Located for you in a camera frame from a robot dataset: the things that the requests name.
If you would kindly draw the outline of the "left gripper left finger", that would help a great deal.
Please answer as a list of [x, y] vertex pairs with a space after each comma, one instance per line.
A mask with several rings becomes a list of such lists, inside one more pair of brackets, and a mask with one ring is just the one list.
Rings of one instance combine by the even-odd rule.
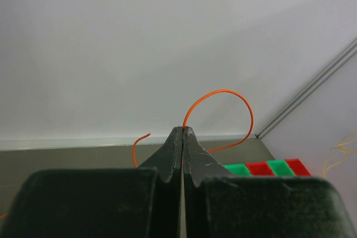
[[48, 169], [25, 180], [2, 237], [179, 237], [182, 135], [137, 168]]

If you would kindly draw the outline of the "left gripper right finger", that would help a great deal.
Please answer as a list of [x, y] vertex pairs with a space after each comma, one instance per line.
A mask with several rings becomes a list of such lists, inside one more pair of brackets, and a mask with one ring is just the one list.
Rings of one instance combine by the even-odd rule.
[[335, 188], [317, 177], [236, 176], [182, 138], [188, 237], [353, 237]]

